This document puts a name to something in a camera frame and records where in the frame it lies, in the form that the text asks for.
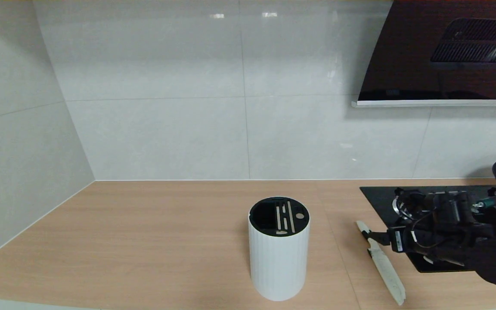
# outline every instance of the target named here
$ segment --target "ribbed cylinder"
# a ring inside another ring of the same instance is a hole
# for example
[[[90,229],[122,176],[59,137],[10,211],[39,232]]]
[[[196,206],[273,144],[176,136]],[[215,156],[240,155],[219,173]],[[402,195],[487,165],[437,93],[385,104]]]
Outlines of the ribbed cylinder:
[[[305,283],[309,226],[286,237],[258,231],[248,220],[250,274],[256,290],[273,301],[295,296]]]

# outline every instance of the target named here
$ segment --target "kitchen backsplash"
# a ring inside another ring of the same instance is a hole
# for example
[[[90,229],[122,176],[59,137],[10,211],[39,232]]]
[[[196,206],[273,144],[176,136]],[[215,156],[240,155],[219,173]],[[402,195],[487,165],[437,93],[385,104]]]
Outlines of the kitchen backsplash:
[[[386,1],[37,1],[98,180],[491,176],[496,108],[352,108]]]

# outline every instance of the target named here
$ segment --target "kitchen knife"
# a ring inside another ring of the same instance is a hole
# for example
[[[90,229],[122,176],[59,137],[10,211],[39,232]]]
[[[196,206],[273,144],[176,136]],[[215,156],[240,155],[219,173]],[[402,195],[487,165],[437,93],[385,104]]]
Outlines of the kitchen knife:
[[[357,220],[356,223],[361,232],[370,233],[370,229],[362,221]],[[370,248],[368,248],[367,251],[369,251],[370,257],[372,257],[380,276],[382,276],[382,280],[384,280],[391,296],[393,296],[397,304],[401,306],[406,298],[405,287],[401,283],[401,279],[399,279],[399,276],[395,272],[390,259],[388,259],[386,253],[382,251],[380,245],[378,245],[378,242],[371,238],[368,238],[367,241],[370,244]]]

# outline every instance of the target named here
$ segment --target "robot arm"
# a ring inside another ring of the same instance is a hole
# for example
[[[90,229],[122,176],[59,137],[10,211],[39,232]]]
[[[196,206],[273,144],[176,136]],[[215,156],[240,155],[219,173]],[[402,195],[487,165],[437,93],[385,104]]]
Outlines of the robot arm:
[[[471,204],[467,192],[396,191],[398,226],[366,237],[398,253],[447,261],[496,284],[496,196]]]

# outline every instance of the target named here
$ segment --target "black top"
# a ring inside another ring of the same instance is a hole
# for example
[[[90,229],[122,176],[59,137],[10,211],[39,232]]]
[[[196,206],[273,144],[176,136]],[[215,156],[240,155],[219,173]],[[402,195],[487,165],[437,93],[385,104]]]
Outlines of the black top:
[[[287,237],[297,234],[309,223],[309,212],[292,198],[271,197],[260,200],[250,210],[250,224],[259,232]]]

